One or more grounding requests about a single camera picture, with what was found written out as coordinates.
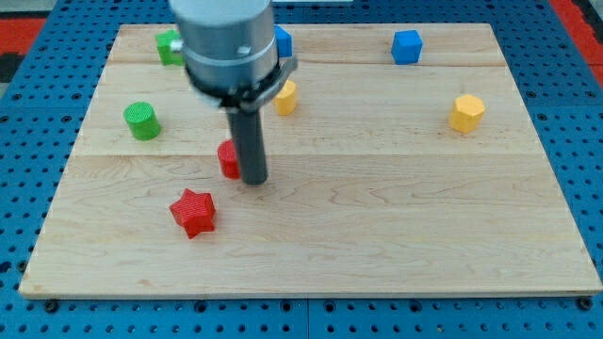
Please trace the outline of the blue block behind arm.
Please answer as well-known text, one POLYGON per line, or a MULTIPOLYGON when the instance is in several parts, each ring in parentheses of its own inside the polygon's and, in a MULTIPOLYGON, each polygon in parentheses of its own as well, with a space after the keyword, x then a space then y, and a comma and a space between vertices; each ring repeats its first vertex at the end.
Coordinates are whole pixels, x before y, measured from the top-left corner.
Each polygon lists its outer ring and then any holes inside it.
POLYGON ((274 33, 277 42, 278 57, 293 56, 293 39, 292 36, 279 25, 274 26, 274 33))

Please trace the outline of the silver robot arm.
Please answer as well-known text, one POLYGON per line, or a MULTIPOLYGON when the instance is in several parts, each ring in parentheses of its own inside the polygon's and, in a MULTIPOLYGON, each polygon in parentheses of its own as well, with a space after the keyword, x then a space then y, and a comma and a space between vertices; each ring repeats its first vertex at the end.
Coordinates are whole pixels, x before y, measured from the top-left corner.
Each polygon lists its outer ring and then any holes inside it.
POLYGON ((280 58, 270 0, 170 0, 191 85, 212 105, 252 112, 298 67, 280 58))

